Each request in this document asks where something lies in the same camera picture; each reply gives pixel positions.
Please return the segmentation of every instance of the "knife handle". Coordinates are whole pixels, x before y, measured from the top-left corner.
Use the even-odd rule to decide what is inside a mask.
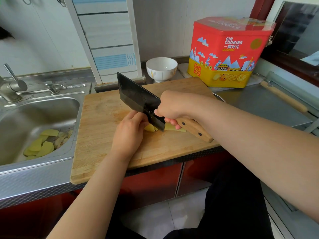
[[[197,121],[182,117],[176,118],[176,121],[178,125],[185,128],[186,131],[190,132],[195,137],[198,137],[207,143],[211,143],[214,140]]]

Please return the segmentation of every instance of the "sink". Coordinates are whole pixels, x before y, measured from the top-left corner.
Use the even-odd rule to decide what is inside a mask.
[[[83,100],[90,89],[91,83],[86,83],[61,89],[56,95],[48,90],[29,92],[21,102],[0,108],[0,174],[73,158]],[[50,154],[26,160],[24,149],[46,129],[72,129],[73,133]]]

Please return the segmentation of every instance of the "bowl rim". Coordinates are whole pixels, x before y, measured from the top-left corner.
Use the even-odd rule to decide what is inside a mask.
[[[166,72],[166,71],[172,70],[172,69],[169,69],[169,70],[157,70],[157,69],[153,69],[153,68],[150,68],[150,67],[147,66],[147,63],[149,61],[154,60],[154,59],[159,59],[159,58],[164,58],[164,59],[169,59],[169,60],[175,61],[176,66],[174,68],[172,68],[172,69],[175,69],[178,66],[178,62],[176,60],[172,59],[172,58],[169,58],[169,57],[155,57],[155,58],[152,58],[152,59],[149,59],[149,60],[146,61],[146,63],[145,63],[146,68],[149,68],[151,70],[158,71],[158,72]]]

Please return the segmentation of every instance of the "black pants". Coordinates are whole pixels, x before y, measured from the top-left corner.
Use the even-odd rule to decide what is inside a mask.
[[[144,237],[112,217],[106,238]],[[180,238],[273,239],[260,180],[237,160],[229,161],[212,179],[198,228],[174,230],[164,239]]]

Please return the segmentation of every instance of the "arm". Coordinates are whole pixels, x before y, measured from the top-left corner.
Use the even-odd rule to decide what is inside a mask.
[[[111,152],[47,239],[105,238],[127,166],[141,144],[147,124],[146,115],[134,110],[121,121],[114,134]]]
[[[173,118],[193,118],[260,180],[319,222],[318,137],[206,96],[165,91],[161,101],[157,115],[173,125]]]

